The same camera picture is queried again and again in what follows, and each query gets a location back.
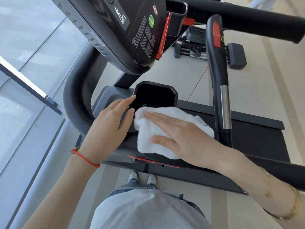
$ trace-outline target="white sneaker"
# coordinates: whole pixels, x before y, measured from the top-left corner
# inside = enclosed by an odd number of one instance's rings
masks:
[[[155,184],[155,186],[157,186],[157,177],[153,174],[150,174],[147,179],[147,185],[148,184]]]
[[[138,174],[137,172],[135,172],[134,170],[130,172],[130,174],[128,175],[128,180],[127,180],[127,183],[129,183],[129,181],[131,179],[135,179],[138,181]]]

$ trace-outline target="white towel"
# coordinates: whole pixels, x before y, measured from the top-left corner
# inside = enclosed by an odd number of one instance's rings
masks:
[[[149,108],[142,107],[135,112],[135,129],[139,131],[138,151],[143,154],[161,154],[170,159],[179,159],[172,151],[164,146],[153,144],[150,139],[154,135],[169,137],[160,127],[144,118],[144,112],[158,112],[196,124],[202,131],[214,138],[214,131],[199,116],[187,114],[176,107]]]

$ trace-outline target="treadmill console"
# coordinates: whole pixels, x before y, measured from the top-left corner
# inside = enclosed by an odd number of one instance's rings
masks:
[[[109,62],[143,74],[153,65],[165,21],[165,0],[52,0]]]

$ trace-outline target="white shirt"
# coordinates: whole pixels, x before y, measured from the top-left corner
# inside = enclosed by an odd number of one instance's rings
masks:
[[[95,210],[90,229],[211,229],[198,211],[157,189],[116,194]]]

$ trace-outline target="jeans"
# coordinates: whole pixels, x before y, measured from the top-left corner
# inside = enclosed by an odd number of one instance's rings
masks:
[[[105,197],[105,199],[107,199],[107,198],[109,198],[111,196],[114,196],[116,194],[128,192],[128,191],[131,191],[131,190],[134,190],[134,189],[149,189],[150,190],[150,189],[158,189],[158,187],[155,184],[153,184],[153,183],[150,183],[147,186],[142,187],[142,186],[139,185],[139,183],[138,183],[138,181],[136,179],[132,178],[127,184],[118,187],[116,190],[114,190],[109,195],[107,195]],[[169,193],[166,193],[166,194],[168,194],[168,195],[170,195],[170,196],[172,196],[174,198],[180,199],[182,201],[185,201],[192,208],[194,208],[196,211],[198,211],[200,214],[202,214],[204,216],[203,212],[200,210],[200,208],[196,204],[194,204],[193,202],[190,202],[190,201],[187,201],[187,200],[183,199],[183,194],[180,194],[179,196],[175,196],[175,195],[172,195],[172,194],[169,194]]]

